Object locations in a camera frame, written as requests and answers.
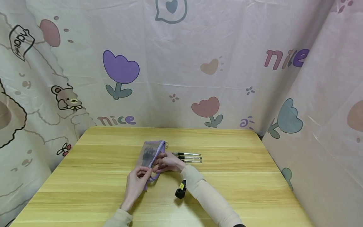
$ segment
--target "text print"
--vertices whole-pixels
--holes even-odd
[[[136,124],[136,122],[133,121],[134,120],[133,116],[127,116],[125,118],[125,121],[123,121],[123,116],[119,117],[117,120],[115,119],[115,116],[110,116],[110,118],[114,125],[118,125],[118,123],[122,124],[122,125],[125,125],[125,124],[135,125]],[[110,126],[112,126],[112,122],[110,121],[110,119],[108,117],[98,117],[97,119],[99,119],[103,125],[106,125],[106,123],[105,123],[105,120],[106,120],[107,123]]]
[[[10,31],[9,40],[13,53],[22,61],[25,61],[25,54],[35,42],[35,39],[30,35],[29,30],[24,29],[20,25],[16,25]]]
[[[293,53],[294,50],[289,50],[289,55],[286,57],[283,65],[282,65],[282,69],[286,68],[286,66],[290,66],[291,64],[293,64],[296,67],[301,67],[304,62],[301,61],[303,59],[305,59],[307,57],[307,54],[309,53],[309,49],[302,49],[300,51],[295,50],[295,52]],[[276,61],[275,64],[273,66],[273,70],[277,70],[282,57],[283,57],[283,53],[279,50],[268,50],[267,52],[267,58],[265,61],[265,67],[269,66],[270,60],[272,58],[273,55],[276,55]]]

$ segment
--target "transparent pencil case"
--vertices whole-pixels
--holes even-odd
[[[145,166],[149,168],[154,167],[154,161],[159,153],[165,152],[165,141],[159,140],[159,141],[146,141],[144,142],[144,145],[141,148],[139,158],[136,161],[135,167],[138,166]],[[153,182],[159,177],[159,173],[153,173],[151,177],[148,179],[148,182]]]

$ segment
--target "table top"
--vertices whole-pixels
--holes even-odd
[[[258,136],[249,130],[89,128],[11,227],[102,227],[122,203],[126,177],[144,141],[167,151],[201,153],[193,163],[247,227],[313,226]],[[179,173],[166,172],[130,211],[135,227],[216,226],[187,191],[175,197]]]

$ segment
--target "left hand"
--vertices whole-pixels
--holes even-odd
[[[139,166],[127,176],[127,185],[125,190],[125,197],[120,206],[120,209],[128,212],[133,206],[134,202],[144,190],[145,184],[152,174],[152,168]]]

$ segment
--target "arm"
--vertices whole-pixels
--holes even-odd
[[[196,198],[207,214],[218,227],[244,227],[238,214],[227,201],[210,185],[193,166],[185,165],[183,161],[170,152],[159,155],[154,163],[154,172],[162,173],[167,170],[180,172],[186,180],[187,190]]]
[[[210,185],[203,176],[191,165],[185,165],[181,172],[186,180],[186,187],[196,198],[207,214],[219,227],[243,226],[238,214],[228,202]]]
[[[116,213],[106,221],[103,227],[128,227],[132,216],[128,211],[144,190],[144,186],[152,174],[152,169],[139,166],[127,176],[125,198]]]

